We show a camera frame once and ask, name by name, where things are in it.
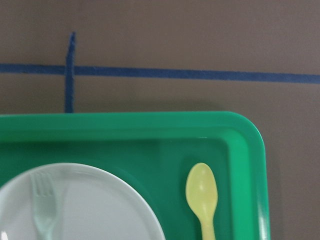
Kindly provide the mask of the yellow plastic spoon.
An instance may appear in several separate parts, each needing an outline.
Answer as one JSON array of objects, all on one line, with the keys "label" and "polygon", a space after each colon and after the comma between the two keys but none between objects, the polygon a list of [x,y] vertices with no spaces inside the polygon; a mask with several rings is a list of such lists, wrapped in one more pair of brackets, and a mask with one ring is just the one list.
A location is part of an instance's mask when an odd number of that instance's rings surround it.
[{"label": "yellow plastic spoon", "polygon": [[218,189],[211,168],[203,163],[195,164],[186,179],[186,201],[198,218],[203,240],[214,240],[214,216],[218,205]]}]

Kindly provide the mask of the green plastic tray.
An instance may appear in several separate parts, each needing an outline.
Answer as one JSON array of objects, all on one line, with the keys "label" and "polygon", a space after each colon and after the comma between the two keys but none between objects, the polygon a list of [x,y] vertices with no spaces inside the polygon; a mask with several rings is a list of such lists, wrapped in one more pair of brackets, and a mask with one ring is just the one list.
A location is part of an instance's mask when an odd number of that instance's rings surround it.
[{"label": "green plastic tray", "polygon": [[0,188],[50,164],[106,171],[148,203],[163,240],[199,240],[187,204],[187,176],[197,163],[215,177],[218,240],[268,240],[270,216],[262,136],[244,116],[223,111],[3,115]]}]

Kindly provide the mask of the white round plate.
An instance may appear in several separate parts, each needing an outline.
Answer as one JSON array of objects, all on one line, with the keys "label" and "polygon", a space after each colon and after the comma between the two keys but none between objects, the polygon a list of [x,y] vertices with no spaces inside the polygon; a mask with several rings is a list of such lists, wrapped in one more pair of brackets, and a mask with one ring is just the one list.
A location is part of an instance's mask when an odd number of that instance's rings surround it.
[{"label": "white round plate", "polygon": [[58,220],[52,240],[163,240],[148,203],[129,184],[96,167],[55,163],[25,171],[0,189],[0,237],[39,240],[33,219],[31,175],[51,175]]}]

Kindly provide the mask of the pale green plastic fork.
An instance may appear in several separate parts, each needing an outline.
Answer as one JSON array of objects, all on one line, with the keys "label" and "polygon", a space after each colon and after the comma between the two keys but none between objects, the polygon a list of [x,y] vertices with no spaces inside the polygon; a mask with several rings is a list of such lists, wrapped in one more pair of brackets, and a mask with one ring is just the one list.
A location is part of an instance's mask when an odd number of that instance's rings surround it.
[{"label": "pale green plastic fork", "polygon": [[33,173],[32,215],[39,240],[52,240],[58,221],[58,203],[55,186],[49,173]]}]

